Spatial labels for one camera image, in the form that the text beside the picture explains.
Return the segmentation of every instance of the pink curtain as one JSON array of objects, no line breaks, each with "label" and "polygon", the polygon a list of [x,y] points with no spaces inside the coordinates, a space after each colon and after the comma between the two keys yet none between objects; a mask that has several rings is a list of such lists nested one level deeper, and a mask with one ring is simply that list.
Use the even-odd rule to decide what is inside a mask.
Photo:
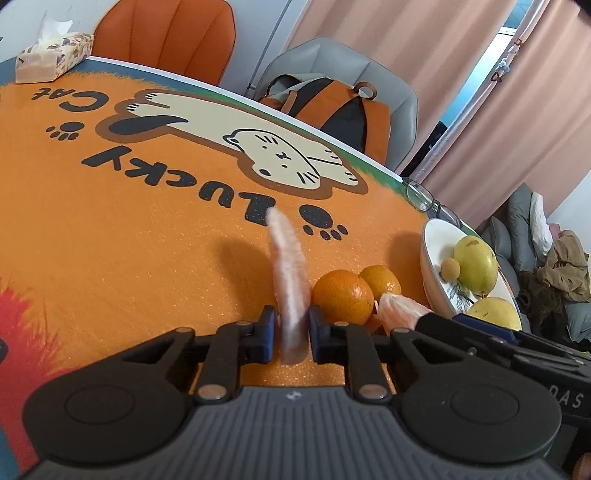
[{"label": "pink curtain", "polygon": [[462,111],[458,114],[457,118],[454,119],[447,131],[436,142],[433,148],[429,150],[418,167],[415,168],[410,175],[413,180],[419,183],[423,182],[464,131],[466,125],[470,123],[472,118],[474,118],[474,115],[476,115],[476,112],[486,101],[493,89],[501,84],[503,76],[511,70],[510,65],[513,59],[519,55],[521,46],[531,35],[549,3],[550,0],[533,0],[525,18],[519,25],[511,42],[500,56],[498,63],[489,73],[488,78],[485,79],[480,88],[472,96],[470,101],[468,101],[468,103],[462,108]]},{"label": "pink curtain", "polygon": [[412,159],[516,0],[311,0],[289,48],[330,37],[381,63],[418,96]]},{"label": "pink curtain", "polygon": [[522,182],[552,212],[591,170],[590,76],[591,18],[572,0],[550,0],[511,72],[423,185],[472,227]]}]

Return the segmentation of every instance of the metal screw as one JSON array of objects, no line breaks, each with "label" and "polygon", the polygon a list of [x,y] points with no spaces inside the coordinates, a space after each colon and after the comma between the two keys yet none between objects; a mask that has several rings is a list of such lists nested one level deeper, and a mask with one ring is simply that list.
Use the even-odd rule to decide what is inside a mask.
[{"label": "metal screw", "polygon": [[226,387],[217,384],[204,385],[197,390],[197,395],[204,400],[221,400],[227,393]]},{"label": "metal screw", "polygon": [[359,389],[359,395],[368,400],[381,400],[388,395],[388,390],[382,385],[370,383]]},{"label": "metal screw", "polygon": [[297,401],[301,397],[303,397],[303,395],[300,392],[293,391],[293,392],[289,392],[285,397],[287,400]]}]

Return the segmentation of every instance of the pear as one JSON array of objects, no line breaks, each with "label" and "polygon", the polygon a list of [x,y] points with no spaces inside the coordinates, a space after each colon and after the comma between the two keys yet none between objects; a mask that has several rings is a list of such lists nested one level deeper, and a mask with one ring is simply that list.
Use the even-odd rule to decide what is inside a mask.
[{"label": "pear", "polygon": [[485,322],[494,323],[499,327],[521,330],[519,314],[511,302],[505,299],[497,297],[480,299],[466,313]]},{"label": "pear", "polygon": [[495,253],[477,236],[462,238],[453,249],[453,258],[460,264],[458,281],[475,295],[488,295],[496,285]]}]

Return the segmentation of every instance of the chair backrest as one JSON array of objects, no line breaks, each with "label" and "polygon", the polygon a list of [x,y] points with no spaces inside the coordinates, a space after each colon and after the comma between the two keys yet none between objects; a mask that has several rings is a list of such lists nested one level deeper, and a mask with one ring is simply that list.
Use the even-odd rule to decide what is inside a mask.
[{"label": "chair backrest", "polygon": [[258,82],[255,99],[265,96],[268,85],[284,73],[321,73],[348,85],[373,84],[376,100],[388,105],[391,113],[386,167],[394,170],[410,152],[417,136],[417,95],[384,66],[330,38],[313,38],[271,62]]},{"label": "chair backrest", "polygon": [[223,0],[119,0],[96,28],[92,53],[217,85],[235,39]]}]

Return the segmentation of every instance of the window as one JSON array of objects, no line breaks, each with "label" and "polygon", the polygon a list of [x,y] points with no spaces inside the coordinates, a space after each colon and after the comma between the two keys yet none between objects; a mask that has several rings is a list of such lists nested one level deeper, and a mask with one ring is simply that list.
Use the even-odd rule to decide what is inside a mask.
[{"label": "window", "polygon": [[527,12],[527,9],[530,7],[530,5],[531,0],[517,0],[516,6],[513,8],[513,11],[509,15],[509,18],[507,18],[507,21],[505,22],[505,25],[503,25],[503,27],[519,27],[519,24],[523,20],[523,17],[525,16],[525,13]]}]

